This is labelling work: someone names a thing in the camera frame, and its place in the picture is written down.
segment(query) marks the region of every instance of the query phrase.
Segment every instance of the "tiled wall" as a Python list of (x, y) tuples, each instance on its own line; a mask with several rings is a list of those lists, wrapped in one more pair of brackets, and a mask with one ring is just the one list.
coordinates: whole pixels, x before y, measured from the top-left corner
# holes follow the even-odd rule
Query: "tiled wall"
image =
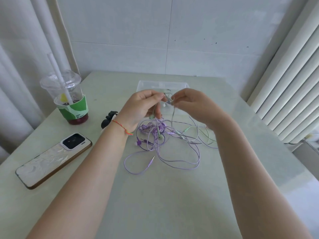
[(109, 70), (223, 77), (244, 99), (291, 2), (58, 0), (82, 76)]

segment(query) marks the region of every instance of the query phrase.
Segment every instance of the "left hand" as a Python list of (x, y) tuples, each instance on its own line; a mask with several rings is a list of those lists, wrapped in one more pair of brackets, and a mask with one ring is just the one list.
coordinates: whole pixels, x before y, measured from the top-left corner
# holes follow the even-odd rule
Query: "left hand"
[(140, 120), (153, 114), (162, 118), (160, 101), (167, 101), (164, 93), (154, 90), (142, 90), (134, 93), (125, 103), (115, 120), (122, 124), (129, 132), (133, 132)]

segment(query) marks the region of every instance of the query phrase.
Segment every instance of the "clear plastic box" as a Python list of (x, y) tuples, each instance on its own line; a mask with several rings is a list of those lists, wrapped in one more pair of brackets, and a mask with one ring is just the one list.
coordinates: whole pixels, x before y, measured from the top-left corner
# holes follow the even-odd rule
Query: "clear plastic box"
[[(138, 82), (138, 88), (136, 92), (145, 90), (145, 89), (153, 89), (159, 92), (164, 92), (168, 97), (171, 97), (173, 94), (182, 90), (184, 88), (189, 88), (189, 85), (184, 82), (165, 82), (165, 81), (149, 81), (149, 80), (140, 80)], [(172, 114), (173, 106), (161, 101), (161, 112), (162, 114)], [(176, 114), (186, 114), (185, 112), (176, 108)]]

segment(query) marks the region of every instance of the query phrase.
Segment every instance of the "table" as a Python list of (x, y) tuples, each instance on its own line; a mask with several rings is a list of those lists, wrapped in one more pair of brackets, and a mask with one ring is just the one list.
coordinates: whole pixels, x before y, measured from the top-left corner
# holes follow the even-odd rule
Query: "table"
[[(228, 112), (293, 209), (319, 238), (319, 182), (229, 84), (210, 77), (117, 72), (92, 72), (83, 81), (87, 122), (69, 125), (54, 110), (0, 166), (0, 238), (24, 238), (88, 151), (34, 190), (24, 187), (15, 170), (74, 132), (94, 144), (104, 117), (124, 105), (139, 80), (187, 82)], [(155, 159), (146, 173), (134, 176), (122, 164), (127, 155), (137, 151), (134, 142), (134, 137), (127, 141), (96, 238), (241, 238), (217, 149), (201, 147), (201, 163), (192, 171), (172, 169)], [(167, 158), (191, 156), (183, 148), (163, 151)]]

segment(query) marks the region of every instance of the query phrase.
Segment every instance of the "white radiator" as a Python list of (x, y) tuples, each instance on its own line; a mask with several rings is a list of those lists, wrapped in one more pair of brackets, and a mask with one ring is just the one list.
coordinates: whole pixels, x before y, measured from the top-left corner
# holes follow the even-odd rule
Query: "white radiator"
[(247, 103), (284, 143), (319, 125), (319, 0), (309, 0)]

